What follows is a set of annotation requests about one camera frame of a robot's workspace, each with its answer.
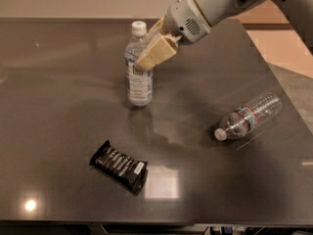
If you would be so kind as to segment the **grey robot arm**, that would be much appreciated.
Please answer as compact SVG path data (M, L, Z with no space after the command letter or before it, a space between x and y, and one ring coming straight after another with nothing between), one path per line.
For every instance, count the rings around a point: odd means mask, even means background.
M148 32L147 47L135 66L150 71L173 57L181 45L198 42L223 20L266 0L176 0ZM283 13L305 46L313 49L313 0L270 0Z

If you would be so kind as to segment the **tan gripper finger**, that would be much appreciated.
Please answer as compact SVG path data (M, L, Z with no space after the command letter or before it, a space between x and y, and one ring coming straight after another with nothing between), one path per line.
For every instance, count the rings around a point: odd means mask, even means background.
M158 33L141 52L135 67L141 71L151 71L155 66L173 57L177 53L178 45L178 36Z
M164 33L163 21L164 21L164 18L161 18L148 31L147 35L145 36L145 44L147 47L151 47L151 46L159 44Z

